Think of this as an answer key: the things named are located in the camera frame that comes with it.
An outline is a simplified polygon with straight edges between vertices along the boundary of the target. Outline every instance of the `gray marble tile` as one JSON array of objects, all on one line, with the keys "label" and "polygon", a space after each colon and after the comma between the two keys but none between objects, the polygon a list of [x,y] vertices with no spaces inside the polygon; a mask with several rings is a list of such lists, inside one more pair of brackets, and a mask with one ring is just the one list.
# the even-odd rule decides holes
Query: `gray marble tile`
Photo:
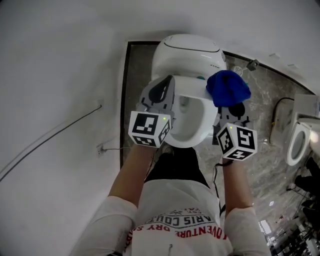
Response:
[{"label": "gray marble tile", "polygon": [[[128,136],[130,111],[135,109],[143,87],[150,81],[155,49],[156,45],[137,45],[131,49],[125,96],[125,147],[133,144]],[[244,60],[229,56],[226,60],[229,69],[233,66],[245,68],[248,64]],[[269,224],[272,230],[270,236],[276,237],[295,225],[296,220],[292,219],[303,197],[293,191],[286,191],[286,186],[293,182],[300,165],[288,166],[282,150],[269,144],[272,113],[280,98],[293,98],[295,93],[309,94],[309,92],[289,79],[261,66],[253,72],[244,70],[242,78],[251,90],[249,106],[254,128],[258,133],[258,153],[245,162],[254,197],[253,206],[258,219],[266,220]],[[213,174],[215,164],[221,159],[220,148],[212,146],[212,137],[209,136],[194,148],[197,152],[199,167],[212,191],[215,192]],[[124,151],[124,158],[128,152],[128,150]],[[306,169],[303,169],[303,173],[305,176],[310,175]],[[220,167],[216,185],[221,205],[223,205],[225,203],[224,180]]]}]

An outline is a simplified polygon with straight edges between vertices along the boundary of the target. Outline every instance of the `white wall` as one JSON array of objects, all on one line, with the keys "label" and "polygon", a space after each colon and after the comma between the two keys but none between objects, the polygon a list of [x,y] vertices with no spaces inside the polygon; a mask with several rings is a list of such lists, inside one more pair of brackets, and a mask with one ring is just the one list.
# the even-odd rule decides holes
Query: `white wall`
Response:
[{"label": "white wall", "polygon": [[[193,33],[258,59],[320,94],[320,7],[316,0],[92,0],[126,39]],[[270,54],[277,53],[280,60]],[[287,67],[296,64],[297,71]]]},{"label": "white wall", "polygon": [[1,255],[68,255],[108,194],[119,152],[97,158],[96,146],[119,146],[123,47],[85,1],[0,5],[0,170],[57,125],[95,109],[96,99],[105,102],[0,183]]}]

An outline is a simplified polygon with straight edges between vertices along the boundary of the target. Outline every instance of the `black shorts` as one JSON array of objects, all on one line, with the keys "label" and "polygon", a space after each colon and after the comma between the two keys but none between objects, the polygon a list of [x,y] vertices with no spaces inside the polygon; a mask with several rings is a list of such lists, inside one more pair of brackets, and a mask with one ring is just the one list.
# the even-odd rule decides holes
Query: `black shorts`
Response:
[{"label": "black shorts", "polygon": [[210,188],[199,169],[196,151],[192,147],[173,147],[173,151],[174,155],[163,153],[159,157],[144,182],[153,180],[187,180],[200,182]]}]

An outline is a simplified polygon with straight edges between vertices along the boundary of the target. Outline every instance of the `toilet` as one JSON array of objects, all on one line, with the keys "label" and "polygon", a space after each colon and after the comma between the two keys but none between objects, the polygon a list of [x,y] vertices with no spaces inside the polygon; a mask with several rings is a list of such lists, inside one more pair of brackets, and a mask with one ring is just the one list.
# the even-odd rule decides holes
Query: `toilet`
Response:
[{"label": "toilet", "polygon": [[175,80],[174,119],[166,143],[190,148],[212,134],[218,108],[206,90],[207,79],[226,69],[226,57],[211,39],[175,34],[160,42],[152,59],[151,80],[167,75]]},{"label": "toilet", "polygon": [[319,106],[319,96],[306,94],[296,94],[293,104],[288,102],[277,106],[270,142],[283,148],[288,165],[296,165],[308,146],[320,156]]}]

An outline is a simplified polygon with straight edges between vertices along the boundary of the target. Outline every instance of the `blue cloth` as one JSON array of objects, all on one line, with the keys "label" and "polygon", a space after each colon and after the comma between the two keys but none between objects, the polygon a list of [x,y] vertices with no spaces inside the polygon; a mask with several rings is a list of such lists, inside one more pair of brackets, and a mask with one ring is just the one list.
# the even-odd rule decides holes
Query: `blue cloth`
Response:
[{"label": "blue cloth", "polygon": [[231,70],[221,70],[210,76],[206,90],[211,94],[216,107],[230,107],[251,97],[245,81]]}]

